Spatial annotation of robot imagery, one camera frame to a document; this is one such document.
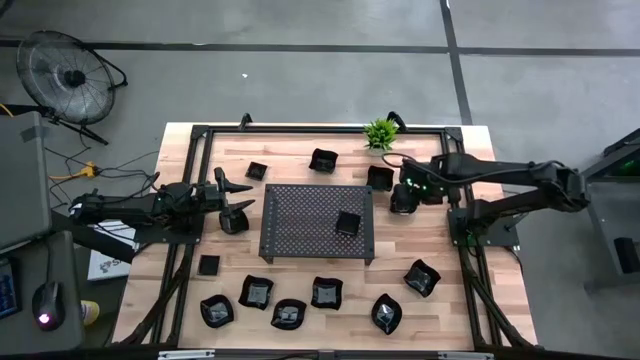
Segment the black mesh platform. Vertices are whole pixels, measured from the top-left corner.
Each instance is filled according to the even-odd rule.
[[[340,211],[360,216],[355,236],[336,231]],[[260,256],[374,258],[373,200],[369,186],[267,184]]]

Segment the fan stand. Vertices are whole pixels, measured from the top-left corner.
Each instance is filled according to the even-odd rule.
[[[109,145],[109,142],[107,140],[103,139],[102,137],[100,137],[100,135],[89,130],[89,128],[87,128],[86,125],[80,125],[80,127],[78,128],[73,125],[67,124],[66,122],[62,121],[60,118],[55,117],[53,115],[54,110],[51,108],[47,108],[44,106],[37,106],[37,105],[15,105],[15,104],[4,104],[4,105],[7,107],[7,109],[9,109],[9,111],[11,111],[13,115],[21,115],[21,114],[25,114],[32,111],[37,111],[40,113],[40,115],[42,115],[42,117],[48,118],[49,122],[53,125],[62,125],[67,129],[80,134],[81,136],[82,135],[86,136],[89,139],[97,141],[103,145]]]

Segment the fan guard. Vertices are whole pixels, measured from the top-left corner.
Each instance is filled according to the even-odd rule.
[[[53,119],[74,124],[104,119],[115,89],[126,85],[126,80],[114,85],[107,64],[113,66],[82,41],[57,31],[35,32],[18,48],[18,76],[29,96],[50,109]]]

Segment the computer mouse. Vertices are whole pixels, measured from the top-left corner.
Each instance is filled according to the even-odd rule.
[[[31,302],[33,317],[42,331],[55,330],[64,322],[62,284],[50,281],[40,285]]]

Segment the electric fan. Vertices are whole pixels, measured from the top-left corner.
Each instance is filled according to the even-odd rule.
[[[122,70],[82,41],[57,31],[37,31],[22,41],[16,67],[38,105],[5,104],[11,113],[38,111],[55,125],[108,144],[87,125],[104,119],[113,108],[116,89],[127,85]],[[119,84],[114,84],[109,67],[122,74]]]

